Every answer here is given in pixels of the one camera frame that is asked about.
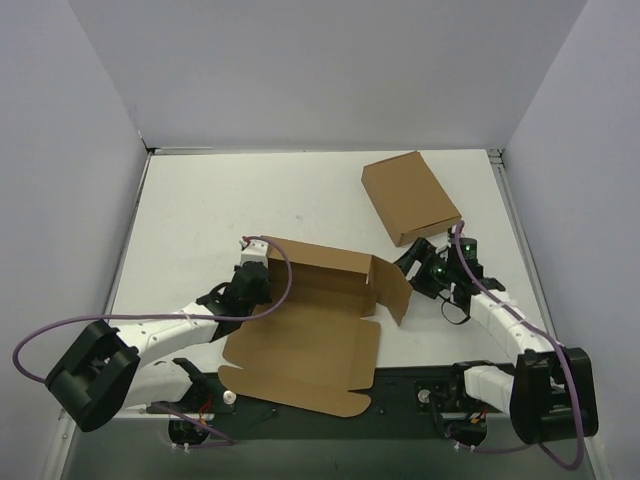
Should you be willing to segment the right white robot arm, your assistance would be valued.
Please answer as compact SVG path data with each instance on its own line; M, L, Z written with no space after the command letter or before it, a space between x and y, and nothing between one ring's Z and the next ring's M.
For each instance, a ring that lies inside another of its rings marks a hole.
M538 444L598 432L591 360L532 326L496 278L487 277L473 238L451 237L437 248L417 239L395 262L412 288L461 310L483 327L508 358L457 363L442 406L466 413L484 406L507 415L518 438Z

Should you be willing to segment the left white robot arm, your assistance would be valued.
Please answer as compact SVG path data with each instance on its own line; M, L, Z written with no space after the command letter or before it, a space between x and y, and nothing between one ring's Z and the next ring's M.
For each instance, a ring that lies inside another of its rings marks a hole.
M193 411L204 402L204 375L175 354L240 328L240 317L271 301L264 262L234 268L229 282L197 298L176 319L111 327L89 323L46 377L45 386L83 432L109 422L122 408L173 402Z

